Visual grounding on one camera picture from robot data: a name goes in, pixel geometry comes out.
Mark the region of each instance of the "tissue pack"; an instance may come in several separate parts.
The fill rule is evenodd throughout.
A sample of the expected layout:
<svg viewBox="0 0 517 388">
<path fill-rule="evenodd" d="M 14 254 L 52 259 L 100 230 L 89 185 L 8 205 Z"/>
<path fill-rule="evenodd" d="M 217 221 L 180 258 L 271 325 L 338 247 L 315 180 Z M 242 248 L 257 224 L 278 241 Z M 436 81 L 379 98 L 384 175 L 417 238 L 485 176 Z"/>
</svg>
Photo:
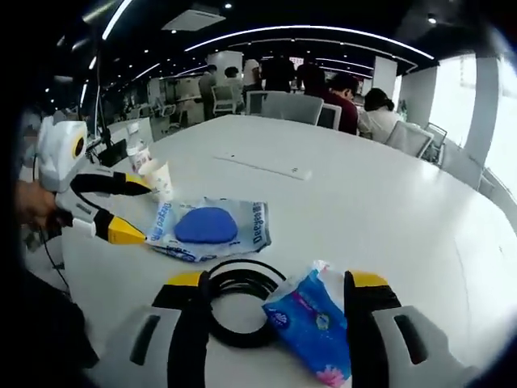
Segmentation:
<svg viewBox="0 0 517 388">
<path fill-rule="evenodd" d="M 281 284 L 263 310 L 318 380 L 333 388 L 351 382 L 342 273 L 317 261 L 305 276 Z"/>
</svg>

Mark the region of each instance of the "blue sponge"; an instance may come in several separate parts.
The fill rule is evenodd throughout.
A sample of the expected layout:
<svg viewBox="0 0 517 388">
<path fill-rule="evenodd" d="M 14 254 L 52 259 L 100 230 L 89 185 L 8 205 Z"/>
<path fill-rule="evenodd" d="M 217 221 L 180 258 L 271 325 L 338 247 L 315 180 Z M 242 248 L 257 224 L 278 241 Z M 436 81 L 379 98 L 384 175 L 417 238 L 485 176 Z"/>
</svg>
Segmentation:
<svg viewBox="0 0 517 388">
<path fill-rule="evenodd" d="M 237 224 L 226 210 L 198 208 L 179 220 L 174 234 L 182 243 L 221 244 L 237 236 Z"/>
</svg>

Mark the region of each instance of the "plastic bag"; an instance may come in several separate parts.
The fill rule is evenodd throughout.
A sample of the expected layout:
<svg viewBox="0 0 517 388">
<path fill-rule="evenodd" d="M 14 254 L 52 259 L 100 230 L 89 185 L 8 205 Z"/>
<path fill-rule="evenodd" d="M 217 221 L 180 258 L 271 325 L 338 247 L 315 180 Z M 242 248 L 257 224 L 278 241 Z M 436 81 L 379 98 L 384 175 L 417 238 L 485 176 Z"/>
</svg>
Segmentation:
<svg viewBox="0 0 517 388">
<path fill-rule="evenodd" d="M 174 236 L 174 226 L 185 214 L 201 207 L 226 210 L 237 224 L 237 236 L 221 244 L 180 242 Z M 146 243 L 166 255 L 189 262 L 243 255 L 271 245 L 267 219 L 267 204 L 264 202 L 225 198 L 162 202 L 158 206 L 153 227 L 147 234 Z"/>
<path fill-rule="evenodd" d="M 344 275 L 314 262 L 301 279 L 288 279 L 263 304 L 280 337 L 316 375 L 333 388 L 351 384 L 344 314 Z"/>
</svg>

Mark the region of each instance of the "white table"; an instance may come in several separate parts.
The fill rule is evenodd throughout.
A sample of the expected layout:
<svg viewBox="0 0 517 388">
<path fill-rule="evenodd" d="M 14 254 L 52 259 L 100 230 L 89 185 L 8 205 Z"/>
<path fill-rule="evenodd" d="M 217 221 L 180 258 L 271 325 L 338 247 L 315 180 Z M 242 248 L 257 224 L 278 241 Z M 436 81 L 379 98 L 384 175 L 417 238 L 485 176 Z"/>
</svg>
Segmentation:
<svg viewBox="0 0 517 388">
<path fill-rule="evenodd" d="M 373 141 L 254 116 L 210 120 L 150 150 L 169 161 L 177 197 L 269 203 L 272 245 L 255 259 L 286 275 L 315 259 L 376 272 L 402 304 L 416 306 L 444 330 L 452 353 L 470 365 L 485 365 L 507 341 L 517 311 L 517 237 L 499 208 L 448 173 Z M 212 158 L 224 153 L 310 169 L 312 178 Z M 127 161 L 117 167 L 129 171 Z M 146 197 L 97 201 L 143 230 L 154 217 Z M 100 352 L 110 330 L 149 304 L 169 276 L 216 264 L 111 246 L 71 229 L 63 240 L 72 296 Z M 258 304 L 234 298 L 235 304 L 220 304 L 223 322 L 232 317 L 232 325 L 257 327 L 260 312 L 253 320 L 246 309 Z M 280 346 L 245 351 L 213 339 L 206 374 L 210 387 L 319 386 Z"/>
</svg>

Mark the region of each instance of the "person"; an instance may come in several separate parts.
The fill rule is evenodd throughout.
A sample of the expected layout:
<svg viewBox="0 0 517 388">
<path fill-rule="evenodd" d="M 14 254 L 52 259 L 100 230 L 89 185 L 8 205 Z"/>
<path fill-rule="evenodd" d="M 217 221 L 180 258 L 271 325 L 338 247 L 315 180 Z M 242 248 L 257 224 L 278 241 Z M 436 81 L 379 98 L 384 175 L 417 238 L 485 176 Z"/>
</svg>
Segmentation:
<svg viewBox="0 0 517 388">
<path fill-rule="evenodd" d="M 393 111 L 393 101 L 379 88 L 371 89 L 364 96 L 364 110 L 359 112 L 358 129 L 362 137 L 386 143 L 402 117 Z"/>
<path fill-rule="evenodd" d="M 203 113 L 204 120 L 213 119 L 213 93 L 212 86 L 217 84 L 216 75 L 217 66 L 208 65 L 206 71 L 200 78 L 200 94 L 201 99 L 203 100 Z"/>
<path fill-rule="evenodd" d="M 225 85 L 232 89 L 233 101 L 237 104 L 237 111 L 242 110 L 244 105 L 242 101 L 242 79 L 238 77 L 239 69 L 235 66 L 230 66 L 225 69 Z"/>
<path fill-rule="evenodd" d="M 325 90 L 325 72 L 311 57 L 306 57 L 296 70 L 298 90 L 301 90 L 301 83 L 305 86 L 306 95 L 319 96 Z"/>
<path fill-rule="evenodd" d="M 260 64 L 255 59 L 248 59 L 244 63 L 244 75 L 242 79 L 242 98 L 246 103 L 248 91 L 261 91 L 262 84 L 260 79 Z"/>
<path fill-rule="evenodd" d="M 357 108 L 352 103 L 359 83 L 354 77 L 339 73 L 329 80 L 329 90 L 324 91 L 322 97 L 325 103 L 341 107 L 339 132 L 357 134 Z"/>
<path fill-rule="evenodd" d="M 291 81 L 294 79 L 294 64 L 289 58 L 275 55 L 263 64 L 263 78 L 266 79 L 267 91 L 291 92 Z"/>
</svg>

